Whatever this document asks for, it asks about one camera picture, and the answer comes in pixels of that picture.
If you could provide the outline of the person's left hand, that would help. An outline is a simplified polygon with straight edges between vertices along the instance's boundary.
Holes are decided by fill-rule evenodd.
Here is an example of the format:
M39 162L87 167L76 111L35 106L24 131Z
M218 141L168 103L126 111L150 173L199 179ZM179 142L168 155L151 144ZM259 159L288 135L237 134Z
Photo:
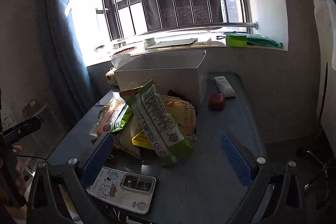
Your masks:
M16 167L15 167L15 170L17 172L17 179L16 179L16 185L17 185L17 188L18 188L18 192L21 194L21 195L24 195L27 187L26 187L26 182L25 182L25 177L24 177L24 168L25 168L25 165L24 165L24 162L21 161L21 159L17 158L17 164L16 164Z

